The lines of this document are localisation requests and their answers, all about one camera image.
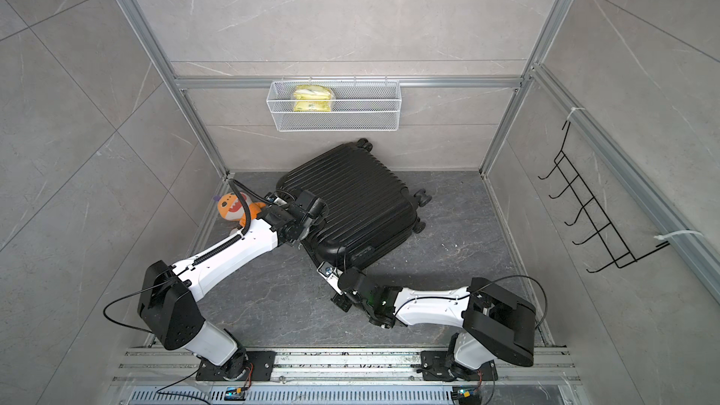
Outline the black hard-shell suitcase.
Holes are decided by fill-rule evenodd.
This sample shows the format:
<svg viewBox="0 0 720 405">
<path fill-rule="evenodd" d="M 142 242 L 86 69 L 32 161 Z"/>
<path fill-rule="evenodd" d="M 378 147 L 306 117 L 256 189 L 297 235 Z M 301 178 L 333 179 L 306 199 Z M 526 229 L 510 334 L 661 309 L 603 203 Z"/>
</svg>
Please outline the black hard-shell suitcase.
<svg viewBox="0 0 720 405">
<path fill-rule="evenodd" d="M 315 266 L 363 270 L 425 229 L 417 210 L 432 196 L 425 189 L 410 193 L 372 148 L 366 138 L 345 142 L 277 181 L 277 191 L 308 191 L 327 205 L 324 221 L 302 241 Z"/>
</svg>

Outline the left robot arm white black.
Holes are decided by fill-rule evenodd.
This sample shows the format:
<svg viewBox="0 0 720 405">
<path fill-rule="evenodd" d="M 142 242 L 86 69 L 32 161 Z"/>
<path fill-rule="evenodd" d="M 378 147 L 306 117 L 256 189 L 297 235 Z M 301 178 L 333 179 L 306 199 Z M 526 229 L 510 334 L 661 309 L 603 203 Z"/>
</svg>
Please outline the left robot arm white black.
<svg viewBox="0 0 720 405">
<path fill-rule="evenodd" d="M 216 245 L 174 264 L 158 261 L 144 274 L 138 296 L 142 329 L 168 351 L 187 350 L 225 380 L 251 371 L 246 348 L 229 331 L 202 315 L 198 303 L 221 281 L 256 258 L 284 244 L 305 239 L 326 218 L 328 205 L 300 189 L 262 197 L 234 178 L 228 180 L 245 223 Z"/>
</svg>

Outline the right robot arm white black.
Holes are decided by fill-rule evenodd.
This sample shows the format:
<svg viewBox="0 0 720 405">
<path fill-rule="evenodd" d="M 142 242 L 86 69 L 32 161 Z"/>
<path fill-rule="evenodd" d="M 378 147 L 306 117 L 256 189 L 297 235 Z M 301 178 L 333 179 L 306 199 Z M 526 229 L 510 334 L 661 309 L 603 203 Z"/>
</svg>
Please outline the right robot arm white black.
<svg viewBox="0 0 720 405">
<path fill-rule="evenodd" d="M 523 368 L 534 365 L 536 307 L 496 280 L 474 277 L 469 286 L 456 290 L 420 291 L 380 285 L 357 268 L 343 272 L 327 262 L 317 272 L 335 290 L 333 302 L 339 308 L 362 309 L 375 326 L 459 328 L 444 360 L 445 373 L 453 378 L 469 380 L 495 360 Z"/>
</svg>

